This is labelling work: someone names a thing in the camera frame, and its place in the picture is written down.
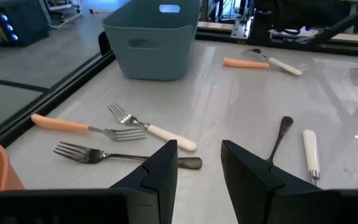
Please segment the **blue storage basket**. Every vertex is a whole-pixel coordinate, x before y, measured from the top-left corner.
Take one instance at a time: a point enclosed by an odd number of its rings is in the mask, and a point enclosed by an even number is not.
[[[131,0],[103,20],[123,74],[176,80],[186,75],[200,0]]]

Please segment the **silver fork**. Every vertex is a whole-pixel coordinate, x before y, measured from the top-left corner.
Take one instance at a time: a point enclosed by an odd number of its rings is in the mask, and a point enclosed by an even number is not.
[[[146,133],[142,128],[131,129],[100,129],[72,121],[65,121],[62,119],[47,118],[38,114],[33,114],[31,120],[38,126],[47,129],[71,131],[71,132],[85,132],[92,131],[102,133],[113,141],[131,141],[146,138]]]
[[[182,149],[185,149],[187,151],[195,151],[197,149],[197,144],[193,141],[190,141],[189,139],[179,136],[177,134],[173,134],[169,131],[166,131],[162,128],[159,128],[157,126],[154,126],[149,123],[142,123],[137,118],[135,118],[133,115],[128,113],[124,108],[120,107],[118,104],[113,103],[108,106],[109,111],[117,118],[117,120],[124,125],[129,126],[137,126],[142,127],[146,129],[148,132],[164,139],[164,140],[171,140],[176,139],[178,141],[178,146]]]
[[[246,53],[246,52],[255,52],[257,54],[262,54],[262,51],[260,49],[249,49],[249,50],[245,50],[243,51],[242,53]],[[278,67],[280,67],[284,72],[287,72],[287,73],[291,73],[293,75],[302,75],[302,72],[305,71],[305,70],[308,70],[310,69],[310,66],[309,65],[301,65],[301,67],[304,67],[304,66],[307,66],[308,68],[304,68],[303,70],[300,68],[300,67],[292,67],[286,63],[283,63],[275,58],[272,58],[272,57],[268,57],[266,55],[263,55],[262,56],[268,60],[271,64],[273,65],[276,65]]]
[[[148,156],[132,156],[125,154],[109,154],[100,149],[93,149],[90,147],[80,146],[77,144],[59,142],[54,153],[63,156],[67,159],[71,159],[76,162],[85,164],[96,164],[103,159],[107,158],[125,158],[136,159],[144,161],[148,159]],[[179,157],[178,167],[185,169],[200,169],[203,165],[203,161],[199,157]]]

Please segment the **computer tower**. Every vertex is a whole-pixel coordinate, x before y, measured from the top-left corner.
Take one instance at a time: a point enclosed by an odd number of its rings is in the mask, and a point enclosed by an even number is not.
[[[10,45],[28,46],[49,36],[47,19],[36,0],[1,3],[0,26]]]

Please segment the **utensil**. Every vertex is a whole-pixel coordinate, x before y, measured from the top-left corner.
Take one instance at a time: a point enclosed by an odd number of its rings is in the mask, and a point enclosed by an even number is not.
[[[47,118],[38,114],[31,115],[31,120],[38,126],[60,131],[85,132],[92,131],[104,134],[113,141],[131,141],[146,138],[146,133],[141,128],[131,129],[100,129],[87,124],[65,121],[62,119]]]
[[[121,124],[145,128],[148,132],[155,134],[156,136],[167,141],[171,139],[176,139],[178,141],[178,146],[187,151],[195,151],[197,149],[197,144],[195,142],[190,141],[189,139],[179,136],[177,134],[173,134],[152,124],[141,123],[137,118],[135,118],[133,115],[128,113],[116,103],[109,105],[108,108],[109,111],[118,119]]]
[[[276,143],[274,145],[272,153],[270,154],[269,158],[266,160],[270,164],[270,168],[274,166],[273,164],[274,154],[276,153],[281,140],[284,138],[284,135],[290,129],[292,124],[293,124],[293,119],[289,116],[284,116],[283,119],[281,120],[280,131],[278,132]]]
[[[320,180],[320,164],[317,152],[316,133],[312,130],[303,131],[303,144],[305,145],[306,162],[313,185],[318,187]]]
[[[60,142],[53,152],[63,156],[67,159],[71,159],[76,162],[85,164],[95,164],[106,158],[125,158],[136,159],[144,161],[148,159],[148,156],[132,156],[125,154],[110,154],[100,149],[93,149],[90,147],[80,146],[77,144]],[[178,167],[185,169],[200,169],[203,165],[203,161],[199,157],[179,157]]]
[[[246,50],[246,51],[252,51],[252,52],[255,52],[257,54],[261,54],[262,51],[260,49],[250,49],[250,50]],[[294,75],[302,75],[302,71],[300,71],[299,69],[297,68],[294,68],[290,65],[287,65],[275,58],[272,58],[272,57],[267,57],[266,55],[262,55],[264,58],[266,58],[270,63],[274,64],[274,65],[277,65],[279,66],[280,68],[284,69],[285,71],[287,72],[290,72]]]
[[[269,68],[269,63],[253,62],[248,60],[238,60],[233,58],[223,58],[223,65],[242,68]]]

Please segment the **floor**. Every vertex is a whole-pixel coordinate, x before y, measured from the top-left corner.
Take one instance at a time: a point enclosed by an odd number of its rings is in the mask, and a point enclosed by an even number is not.
[[[99,52],[98,35],[103,31],[102,20],[107,14],[91,15],[89,9],[112,11],[124,2],[83,1],[83,15],[75,23],[51,30],[50,37],[28,47],[0,48],[0,80],[51,88]],[[0,85],[0,123],[41,94]]]

